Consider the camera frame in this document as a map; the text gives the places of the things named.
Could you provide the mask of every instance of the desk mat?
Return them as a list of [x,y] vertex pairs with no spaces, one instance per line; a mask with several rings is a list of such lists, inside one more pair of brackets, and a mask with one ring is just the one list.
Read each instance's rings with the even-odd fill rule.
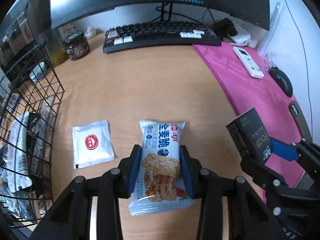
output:
[[[193,48],[220,83],[237,115],[255,107],[269,136],[288,144],[301,140],[289,111],[289,103],[295,97],[289,98],[283,93],[262,66],[261,57],[254,49],[245,47],[265,75],[263,79],[249,75],[232,45],[223,42],[221,47],[193,45]],[[289,187],[294,187],[303,173],[295,161],[288,162],[275,154],[271,154],[266,166],[284,176]]]

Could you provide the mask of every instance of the small figurine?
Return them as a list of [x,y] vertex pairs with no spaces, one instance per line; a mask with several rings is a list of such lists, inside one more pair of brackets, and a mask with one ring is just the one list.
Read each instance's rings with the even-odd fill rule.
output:
[[88,27],[87,31],[84,33],[88,39],[94,37],[97,34],[96,30],[93,27]]

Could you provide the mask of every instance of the jar lid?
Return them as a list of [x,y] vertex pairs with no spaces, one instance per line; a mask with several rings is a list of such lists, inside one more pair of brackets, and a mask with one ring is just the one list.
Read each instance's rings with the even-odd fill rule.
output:
[[63,44],[66,45],[66,44],[76,42],[78,39],[82,39],[83,36],[84,36],[84,32],[81,32],[81,31],[73,33],[63,41]]

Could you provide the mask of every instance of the wire basket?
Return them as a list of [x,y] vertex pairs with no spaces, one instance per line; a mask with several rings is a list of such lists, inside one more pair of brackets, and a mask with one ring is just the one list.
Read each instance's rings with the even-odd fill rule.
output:
[[0,219],[18,239],[53,203],[51,146],[64,89],[44,46],[35,44],[0,82]]

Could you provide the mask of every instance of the desk surface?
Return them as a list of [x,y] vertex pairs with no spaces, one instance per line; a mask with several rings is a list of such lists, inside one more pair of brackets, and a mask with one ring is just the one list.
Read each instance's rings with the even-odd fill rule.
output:
[[[233,108],[192,46],[103,54],[103,41],[103,34],[90,39],[86,57],[55,67],[65,93],[52,147],[54,199],[75,176],[89,179],[117,167],[134,144],[141,144],[139,120],[145,119],[186,121],[181,144],[191,157],[219,176],[243,175],[250,181],[241,171],[239,153],[225,127],[236,117]],[[103,119],[110,122],[116,159],[74,170],[71,127]],[[199,203],[176,212],[132,217],[129,202],[119,200],[124,239],[195,239]],[[224,239],[227,231],[224,219]]]

